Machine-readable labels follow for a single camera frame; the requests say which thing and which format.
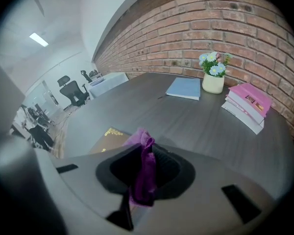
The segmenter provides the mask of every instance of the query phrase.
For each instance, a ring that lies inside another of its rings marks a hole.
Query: pink book
[[[229,97],[237,102],[259,124],[266,117],[272,103],[271,98],[249,83],[231,87]]]

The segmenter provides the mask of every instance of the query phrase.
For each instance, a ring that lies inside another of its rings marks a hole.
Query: black rectangular slot
[[[68,164],[68,165],[65,165],[65,166],[62,166],[62,167],[58,167],[57,168],[57,171],[59,174],[61,173],[64,173],[64,172],[67,172],[67,171],[70,171],[70,170],[74,170],[74,169],[77,169],[78,166],[75,165],[75,164]]]
[[[261,213],[261,210],[256,207],[237,186],[229,185],[222,187],[221,189],[244,224],[248,223]]]

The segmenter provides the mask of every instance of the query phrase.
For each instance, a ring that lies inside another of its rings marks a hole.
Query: white wall
[[[59,92],[57,80],[67,75],[71,80],[76,80],[84,92],[81,86],[87,84],[87,81],[80,71],[85,70],[89,73],[93,69],[94,66],[90,62],[81,37],[76,35],[48,45],[29,59],[19,62],[13,67],[9,76],[25,95],[29,95],[45,80],[60,106],[65,108],[71,102]]]
[[[137,0],[81,0],[81,36],[92,59],[112,26]]]

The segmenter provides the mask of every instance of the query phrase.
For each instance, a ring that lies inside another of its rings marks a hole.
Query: white flower pot
[[[207,73],[204,75],[202,88],[210,93],[220,94],[224,86],[224,77],[215,77]]]

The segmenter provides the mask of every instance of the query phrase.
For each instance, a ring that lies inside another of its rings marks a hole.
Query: black office chair
[[[59,86],[63,86],[60,89],[60,93],[66,96],[71,101],[72,105],[80,107],[81,105],[85,104],[88,92],[86,91],[86,93],[83,93],[75,80],[68,83],[69,81],[70,78],[68,76],[63,76],[58,80]]]

